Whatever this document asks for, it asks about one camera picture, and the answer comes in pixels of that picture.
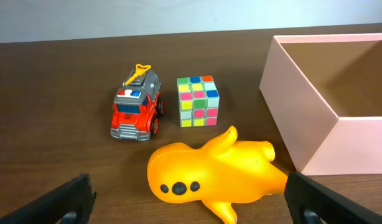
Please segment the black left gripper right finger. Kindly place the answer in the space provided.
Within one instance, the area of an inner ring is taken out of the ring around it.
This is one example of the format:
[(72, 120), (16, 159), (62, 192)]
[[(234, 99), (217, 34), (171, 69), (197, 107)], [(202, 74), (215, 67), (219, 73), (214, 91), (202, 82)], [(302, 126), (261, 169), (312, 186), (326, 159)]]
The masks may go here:
[(309, 177), (291, 172), (284, 197), (294, 224), (382, 224), (382, 216)]

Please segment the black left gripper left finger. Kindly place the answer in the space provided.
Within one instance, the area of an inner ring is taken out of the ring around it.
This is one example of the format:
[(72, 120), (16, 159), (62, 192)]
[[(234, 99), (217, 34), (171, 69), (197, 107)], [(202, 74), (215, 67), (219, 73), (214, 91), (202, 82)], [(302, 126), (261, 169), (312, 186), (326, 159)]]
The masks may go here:
[(96, 200), (90, 176), (78, 177), (0, 218), (5, 223), (87, 224)]

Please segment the yellow rubber whale toy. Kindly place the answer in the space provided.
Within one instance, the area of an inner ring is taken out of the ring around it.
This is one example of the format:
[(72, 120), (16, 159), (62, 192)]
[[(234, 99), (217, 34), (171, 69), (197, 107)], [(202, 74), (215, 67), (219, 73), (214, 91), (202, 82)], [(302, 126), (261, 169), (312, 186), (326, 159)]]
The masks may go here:
[(147, 180), (167, 203), (201, 201), (223, 223), (237, 223), (232, 204), (283, 194), (288, 176), (272, 162), (268, 141), (240, 141), (234, 126), (198, 149), (175, 142), (151, 155)]

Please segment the red toy fire truck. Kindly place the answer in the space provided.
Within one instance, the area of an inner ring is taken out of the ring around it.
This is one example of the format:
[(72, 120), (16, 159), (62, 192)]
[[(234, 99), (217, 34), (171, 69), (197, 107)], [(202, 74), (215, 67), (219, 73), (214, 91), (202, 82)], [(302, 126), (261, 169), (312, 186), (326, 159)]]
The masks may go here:
[(164, 113), (161, 79), (151, 65), (138, 63), (114, 96), (110, 134), (116, 139), (147, 141), (158, 133)]

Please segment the multicolour puzzle cube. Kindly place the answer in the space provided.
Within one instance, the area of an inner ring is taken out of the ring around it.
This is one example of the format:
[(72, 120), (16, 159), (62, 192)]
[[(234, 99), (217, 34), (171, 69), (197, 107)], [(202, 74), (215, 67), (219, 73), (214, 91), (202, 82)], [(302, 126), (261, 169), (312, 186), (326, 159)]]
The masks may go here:
[(177, 79), (180, 127), (215, 126), (220, 95), (211, 75)]

